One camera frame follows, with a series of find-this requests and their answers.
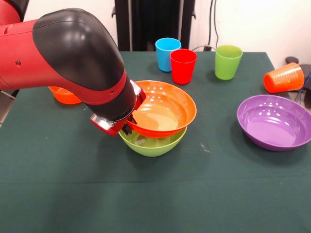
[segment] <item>blue cup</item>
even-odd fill
[[[180,48],[180,41],[174,38],[162,38],[155,42],[157,64],[160,70],[164,72],[172,71],[170,54]]]

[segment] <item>cable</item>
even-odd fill
[[[197,47],[195,47],[194,49],[192,49],[192,51],[195,51],[196,49],[198,49],[198,48],[200,48],[200,47],[210,47],[210,48],[216,50],[216,49],[215,49],[213,46],[211,46],[211,45],[200,45],[200,46],[197,46]]]
[[[309,76],[308,76],[308,78],[307,78],[305,84],[303,85],[303,87],[302,87],[302,88],[300,89],[300,91],[299,91],[299,102],[300,102],[300,104],[301,104],[302,91],[303,91],[303,89],[305,89],[305,87],[307,86],[307,84],[308,84],[310,78],[311,78],[311,72],[309,73]]]
[[[210,45],[211,29],[212,29],[212,8],[213,8],[213,0],[210,0],[208,45]]]
[[[297,95],[296,95],[296,97],[295,97],[295,99],[294,99],[295,102],[297,102],[298,99],[299,99],[299,92],[300,92],[300,91],[298,91],[298,93],[297,93]]]
[[[215,0],[215,3],[214,3],[214,28],[215,28],[215,33],[216,33],[216,36],[217,36],[217,40],[216,40],[216,48],[217,48],[219,36],[218,36],[218,33],[217,33],[217,28],[216,28],[216,2],[217,2],[217,0]]]
[[[9,93],[6,93],[5,91],[0,91],[0,92],[1,92],[2,94],[4,94],[4,95],[10,97],[11,99],[15,100],[15,97],[12,96],[12,95],[10,95]]]

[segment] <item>orange bowl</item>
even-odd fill
[[[49,86],[50,91],[53,93],[55,99],[64,104],[77,104],[82,101],[70,91],[58,86]]]
[[[174,135],[195,119],[195,102],[177,86],[160,81],[137,81],[146,100],[133,112],[137,124],[127,124],[145,137],[164,138]]]

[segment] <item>white wall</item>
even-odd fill
[[[96,16],[118,44],[116,16],[111,18],[114,0],[30,0],[24,21],[40,18],[44,14],[64,8],[82,8]]]
[[[208,42],[209,6],[210,0],[196,0],[191,49]],[[311,0],[217,0],[216,23],[218,45],[266,51],[275,67],[284,65],[287,56],[311,64]]]

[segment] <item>orange object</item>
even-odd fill
[[[137,125],[127,124],[145,137],[164,138],[183,130],[194,120],[195,102],[177,86],[160,81],[136,82],[146,94],[146,100],[133,112]]]
[[[52,91],[54,97],[61,103],[64,104],[77,104],[81,103],[82,101],[76,97],[70,91],[63,89],[57,86],[49,86],[49,89]]]
[[[287,92],[301,89],[305,83],[305,76],[297,63],[289,63],[266,73],[263,83],[270,93]]]

